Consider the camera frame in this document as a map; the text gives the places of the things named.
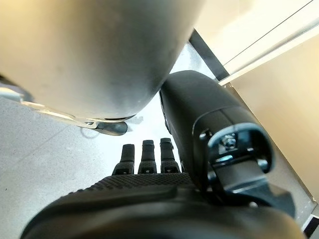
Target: screw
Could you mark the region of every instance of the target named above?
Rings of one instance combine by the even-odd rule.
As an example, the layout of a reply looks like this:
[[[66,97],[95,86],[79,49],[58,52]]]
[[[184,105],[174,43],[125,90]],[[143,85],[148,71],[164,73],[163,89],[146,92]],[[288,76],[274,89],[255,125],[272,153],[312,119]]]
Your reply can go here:
[[[234,149],[236,147],[236,139],[233,135],[225,135],[221,139],[221,144],[226,148],[226,149]]]

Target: black robotic finger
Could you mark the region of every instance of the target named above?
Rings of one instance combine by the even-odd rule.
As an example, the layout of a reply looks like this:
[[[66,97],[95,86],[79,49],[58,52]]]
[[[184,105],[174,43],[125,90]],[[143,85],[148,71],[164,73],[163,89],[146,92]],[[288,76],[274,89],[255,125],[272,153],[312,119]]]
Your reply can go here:
[[[115,166],[112,175],[134,174],[135,147],[134,144],[124,144],[121,161]]]
[[[142,159],[138,174],[157,173],[153,140],[144,140],[142,147]]]
[[[177,162],[173,154],[173,145],[170,138],[160,139],[160,172],[180,173]]]

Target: wall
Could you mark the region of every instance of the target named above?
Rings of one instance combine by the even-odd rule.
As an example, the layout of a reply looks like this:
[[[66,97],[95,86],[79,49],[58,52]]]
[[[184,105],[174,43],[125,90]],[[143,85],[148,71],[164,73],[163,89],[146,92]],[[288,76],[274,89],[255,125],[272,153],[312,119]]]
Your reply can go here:
[[[319,200],[319,34],[232,85]]]

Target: white panel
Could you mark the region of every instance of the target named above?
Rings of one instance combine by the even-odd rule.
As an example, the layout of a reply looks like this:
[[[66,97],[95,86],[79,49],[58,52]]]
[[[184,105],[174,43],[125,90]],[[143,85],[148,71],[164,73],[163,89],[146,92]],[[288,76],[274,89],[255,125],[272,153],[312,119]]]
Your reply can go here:
[[[224,65],[229,74],[319,23],[319,0],[314,0]]]
[[[208,0],[195,29],[222,64],[309,0]]]

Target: speckled floor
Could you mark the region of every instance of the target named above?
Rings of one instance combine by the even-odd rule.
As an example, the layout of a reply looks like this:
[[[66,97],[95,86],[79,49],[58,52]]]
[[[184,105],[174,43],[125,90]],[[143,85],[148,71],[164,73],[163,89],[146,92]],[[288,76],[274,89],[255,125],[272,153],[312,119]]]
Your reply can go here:
[[[183,49],[172,72],[186,69],[214,78],[190,44]],[[158,95],[129,120],[131,131],[119,137],[61,123],[2,98],[0,121],[0,238],[3,239],[18,238],[25,224],[53,200],[111,175],[120,160],[123,144],[135,144],[138,165],[142,141],[154,140],[159,170],[160,139],[171,137]],[[176,147],[174,154],[178,159]],[[298,209],[296,219],[302,225],[314,206],[285,160],[278,157],[270,181],[293,190]]]

